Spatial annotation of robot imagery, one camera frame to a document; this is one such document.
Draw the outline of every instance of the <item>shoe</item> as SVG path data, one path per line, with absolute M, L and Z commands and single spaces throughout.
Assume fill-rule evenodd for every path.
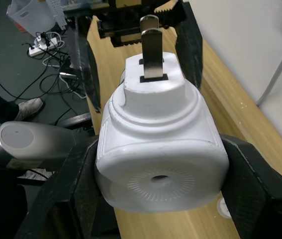
M 44 103 L 40 98 L 35 98 L 30 101 L 18 104 L 19 112 L 14 121 L 23 121 L 24 119 L 35 116 L 43 108 Z

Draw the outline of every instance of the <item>circular hole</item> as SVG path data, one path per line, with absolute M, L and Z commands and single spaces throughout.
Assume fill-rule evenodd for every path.
M 152 184 L 157 187 L 164 187 L 170 184 L 171 181 L 172 181 L 171 178 L 166 175 L 158 175 L 158 176 L 151 178 Z

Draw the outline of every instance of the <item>wooden surface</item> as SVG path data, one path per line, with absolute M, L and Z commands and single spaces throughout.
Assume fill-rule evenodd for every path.
M 119 84 L 125 59 L 141 53 L 141 45 L 114 49 L 109 39 L 100 40 L 95 23 L 88 40 L 96 58 L 101 104 L 104 107 Z M 175 52 L 176 35 L 164 32 L 163 49 Z M 282 174 L 282 138 L 256 107 L 235 77 L 204 42 L 204 73 L 201 93 L 221 133 L 252 143 L 266 161 Z M 99 132 L 101 114 L 89 103 L 95 132 Z M 115 210 L 123 239 L 237 239 L 232 220 L 219 215 L 216 202 L 190 211 L 163 214 L 136 214 Z

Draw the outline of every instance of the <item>silver device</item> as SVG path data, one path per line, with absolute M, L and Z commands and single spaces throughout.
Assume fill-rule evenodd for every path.
M 69 129 L 46 124 L 3 123 L 0 125 L 0 166 L 56 170 L 83 138 Z

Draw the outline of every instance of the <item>gray floor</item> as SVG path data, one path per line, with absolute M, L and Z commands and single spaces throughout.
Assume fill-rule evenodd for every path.
M 11 0 L 0 0 L 0 82 L 13 95 L 18 96 L 32 81 L 34 81 L 44 70 L 41 60 L 27 57 L 28 46 L 22 45 L 30 42 L 28 33 L 20 33 L 14 24 L 6 16 L 7 6 Z M 49 68 L 45 76 L 56 73 L 57 70 Z M 55 78 L 51 77 L 45 81 L 44 88 L 48 89 Z M 33 98 L 42 94 L 39 89 L 40 80 L 34 84 L 22 97 Z M 0 95 L 8 100 L 14 100 L 0 87 Z M 66 101 L 79 114 L 89 111 L 87 101 L 81 100 L 74 94 L 65 94 Z M 69 107 L 62 101 L 60 96 L 44 96 L 46 102 L 44 110 L 33 120 L 41 123 L 52 123 L 62 115 Z M 70 111 L 63 119 L 70 118 L 75 114 Z

